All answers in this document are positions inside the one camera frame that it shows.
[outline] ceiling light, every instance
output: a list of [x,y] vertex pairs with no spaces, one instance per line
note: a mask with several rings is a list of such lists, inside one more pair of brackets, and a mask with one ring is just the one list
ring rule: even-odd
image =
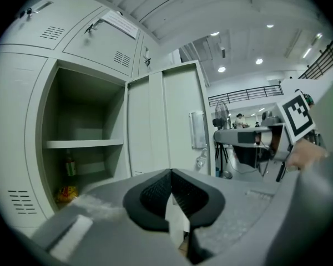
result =
[[304,55],[304,58],[306,58],[307,54],[311,51],[311,49],[312,49],[312,48],[309,48],[309,49],[306,51],[306,53],[305,53],[305,55]]

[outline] railing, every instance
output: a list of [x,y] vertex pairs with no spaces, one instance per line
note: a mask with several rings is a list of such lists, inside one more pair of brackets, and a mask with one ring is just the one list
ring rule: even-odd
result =
[[327,45],[321,56],[304,72],[299,79],[316,80],[333,66],[333,42]]
[[252,100],[258,98],[266,98],[268,96],[283,95],[281,86],[260,86],[258,88],[233,91],[232,93],[216,95],[209,97],[210,107],[215,106],[219,100],[226,104],[235,103],[236,101]]

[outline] hand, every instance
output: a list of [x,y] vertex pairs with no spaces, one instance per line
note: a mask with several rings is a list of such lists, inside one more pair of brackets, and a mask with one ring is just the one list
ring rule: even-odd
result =
[[314,161],[327,156],[328,152],[322,147],[316,146],[305,139],[300,139],[294,146],[293,151],[287,160],[287,165],[304,170]]

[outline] snack bag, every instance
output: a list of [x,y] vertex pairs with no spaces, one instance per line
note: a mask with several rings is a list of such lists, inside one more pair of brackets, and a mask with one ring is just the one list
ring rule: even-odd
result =
[[58,191],[56,201],[58,203],[68,203],[78,197],[78,191],[75,186],[65,186]]

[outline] locker vent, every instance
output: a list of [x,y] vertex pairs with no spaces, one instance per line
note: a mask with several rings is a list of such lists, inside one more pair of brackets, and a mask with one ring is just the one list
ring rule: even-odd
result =
[[8,194],[18,214],[37,214],[27,191],[8,190]]
[[65,29],[48,27],[39,37],[48,39],[58,39],[60,35],[64,33]]
[[130,58],[123,53],[116,51],[115,57],[113,59],[115,62],[122,64],[125,67],[129,67]]

